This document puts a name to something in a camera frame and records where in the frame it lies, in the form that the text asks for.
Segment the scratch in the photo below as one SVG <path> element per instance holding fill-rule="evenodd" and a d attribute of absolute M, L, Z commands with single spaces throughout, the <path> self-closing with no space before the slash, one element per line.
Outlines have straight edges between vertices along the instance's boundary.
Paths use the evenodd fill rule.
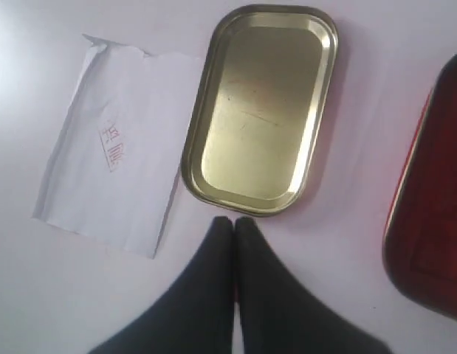
<path fill-rule="evenodd" d="M 275 125 L 276 127 L 279 127 L 280 124 L 278 123 L 275 123 L 275 122 L 271 122 L 270 120 L 267 120 L 267 119 L 264 119 L 263 117 L 257 115 L 257 114 L 254 114 L 254 113 L 251 113 L 251 112 L 247 112 L 247 111 L 241 111 L 242 113 L 245 113 L 245 114 L 248 114 L 250 115 L 251 117 L 255 117 L 255 118 L 258 118 L 260 120 L 262 120 L 263 122 L 266 122 L 266 123 L 269 123 L 269 124 L 272 124 L 272 125 Z"/>

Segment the gold metal tray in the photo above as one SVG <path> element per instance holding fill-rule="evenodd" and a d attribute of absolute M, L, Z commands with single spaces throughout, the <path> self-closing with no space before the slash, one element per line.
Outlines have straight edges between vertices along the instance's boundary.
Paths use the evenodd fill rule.
<path fill-rule="evenodd" d="M 221 20 L 182 155 L 197 198 L 268 216 L 299 197 L 337 43 L 332 20 L 309 7 L 250 5 Z"/>

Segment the white paper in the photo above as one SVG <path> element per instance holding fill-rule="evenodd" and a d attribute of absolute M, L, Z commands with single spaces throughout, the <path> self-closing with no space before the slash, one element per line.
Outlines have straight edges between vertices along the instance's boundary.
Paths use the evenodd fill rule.
<path fill-rule="evenodd" d="M 153 257 L 202 62 L 89 39 L 33 217 Z"/>

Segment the white table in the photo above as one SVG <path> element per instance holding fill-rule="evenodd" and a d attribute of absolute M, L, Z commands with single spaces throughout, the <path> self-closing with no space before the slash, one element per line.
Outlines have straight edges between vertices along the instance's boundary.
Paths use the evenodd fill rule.
<path fill-rule="evenodd" d="M 86 353 L 173 282 L 214 215 L 236 216 L 179 186 L 153 261 L 30 218 L 88 46 L 80 34 L 203 57 L 218 20 L 247 3 L 188 2 L 0 0 L 0 354 Z M 331 143 L 315 197 L 261 228 L 310 291 L 396 354 L 457 354 L 457 322 L 399 294 L 381 261 L 419 112 L 457 52 L 457 0 L 297 3 L 326 11 L 340 31 L 320 136 Z M 235 353 L 240 340 L 237 328 Z"/>

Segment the white surface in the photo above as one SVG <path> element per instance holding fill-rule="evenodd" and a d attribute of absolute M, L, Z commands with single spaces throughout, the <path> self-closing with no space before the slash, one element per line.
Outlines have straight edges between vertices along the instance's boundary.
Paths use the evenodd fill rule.
<path fill-rule="evenodd" d="M 0 0 L 0 354 L 85 353 L 171 284 L 214 215 L 234 216 L 179 188 L 154 261 L 30 219 L 86 51 L 80 34 L 204 56 L 218 20 L 242 3 Z M 262 229 L 308 289 L 396 354 L 457 354 L 457 322 L 401 296 L 380 256 L 419 112 L 457 52 L 457 1 L 308 5 L 341 36 L 321 132 L 332 143 L 316 196 Z M 345 131 L 350 139 L 335 139 Z"/>
<path fill-rule="evenodd" d="M 92 42 L 33 217 L 153 258 L 202 60 L 87 38 Z"/>

